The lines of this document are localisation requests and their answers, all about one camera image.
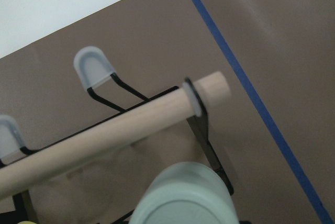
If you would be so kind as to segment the light green cup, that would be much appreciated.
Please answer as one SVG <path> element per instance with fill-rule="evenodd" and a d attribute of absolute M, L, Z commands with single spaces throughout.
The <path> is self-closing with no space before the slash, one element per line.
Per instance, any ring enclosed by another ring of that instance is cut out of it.
<path fill-rule="evenodd" d="M 130 223 L 239 223 L 223 180 L 198 162 L 164 169 L 136 206 Z"/>

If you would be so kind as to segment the yellow-green cup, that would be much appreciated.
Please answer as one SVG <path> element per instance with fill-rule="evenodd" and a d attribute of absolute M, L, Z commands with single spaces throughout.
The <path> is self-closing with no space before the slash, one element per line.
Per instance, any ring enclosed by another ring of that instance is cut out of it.
<path fill-rule="evenodd" d="M 21 221 L 18 224 L 36 224 L 36 223 L 32 221 Z"/>

